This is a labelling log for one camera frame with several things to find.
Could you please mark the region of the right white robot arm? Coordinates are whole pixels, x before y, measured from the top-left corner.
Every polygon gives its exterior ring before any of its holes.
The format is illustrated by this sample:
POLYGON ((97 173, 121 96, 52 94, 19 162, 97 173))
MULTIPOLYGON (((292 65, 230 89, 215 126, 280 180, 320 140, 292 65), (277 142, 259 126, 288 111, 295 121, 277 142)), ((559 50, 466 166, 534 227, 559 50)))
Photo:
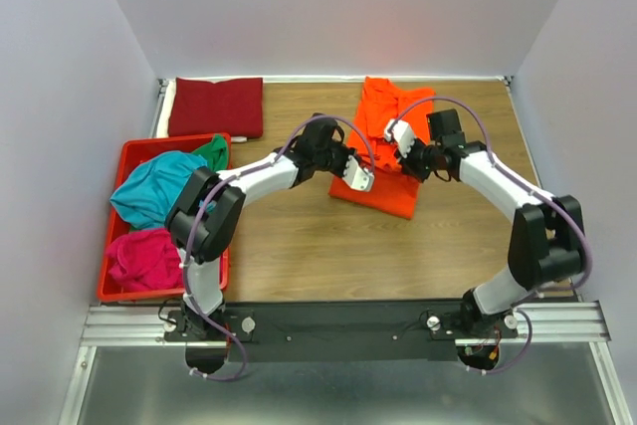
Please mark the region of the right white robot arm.
POLYGON ((482 194, 512 225, 504 268, 462 296, 455 320, 464 334, 481 336, 531 294, 588 273, 591 254, 574 197, 535 187, 499 161, 484 141, 467 140, 453 109, 428 114, 427 126, 430 142, 418 138, 402 118, 385 127, 402 171, 419 181, 445 172, 482 194))

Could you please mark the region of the orange t-shirt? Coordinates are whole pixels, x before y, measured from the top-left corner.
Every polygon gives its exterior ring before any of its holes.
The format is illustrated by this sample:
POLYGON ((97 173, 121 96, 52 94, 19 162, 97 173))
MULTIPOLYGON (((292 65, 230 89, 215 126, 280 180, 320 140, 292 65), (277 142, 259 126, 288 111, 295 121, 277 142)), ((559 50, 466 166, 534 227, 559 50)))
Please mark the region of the orange t-shirt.
POLYGON ((409 112, 403 120, 412 127, 416 136, 430 141, 426 115, 434 111, 430 101, 436 92, 431 88, 403 90, 387 79, 365 79, 353 124, 364 134, 353 132, 346 144, 357 150, 364 162, 369 152, 375 161, 374 183, 368 192, 350 189, 343 180, 332 181, 328 194, 332 198, 370 207, 404 219, 414 215, 420 182, 401 172, 394 156, 395 146, 385 141, 383 133, 390 120, 396 118, 416 102, 421 105, 409 112))

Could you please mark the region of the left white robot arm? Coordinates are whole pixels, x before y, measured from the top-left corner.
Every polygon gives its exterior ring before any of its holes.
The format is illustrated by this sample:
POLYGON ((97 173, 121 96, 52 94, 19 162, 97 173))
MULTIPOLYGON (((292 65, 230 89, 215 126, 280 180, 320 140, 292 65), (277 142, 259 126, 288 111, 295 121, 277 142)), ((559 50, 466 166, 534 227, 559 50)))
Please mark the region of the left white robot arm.
POLYGON ((220 258, 234 237, 243 209, 275 192, 295 188, 328 172, 358 192, 374 182, 375 160, 344 142, 342 124, 360 139, 352 122, 316 113, 297 126, 285 144, 265 158, 234 169, 196 169, 174 202, 165 229, 177 248, 184 293, 181 334, 208 340, 233 338, 217 313, 224 298, 219 286, 220 258))

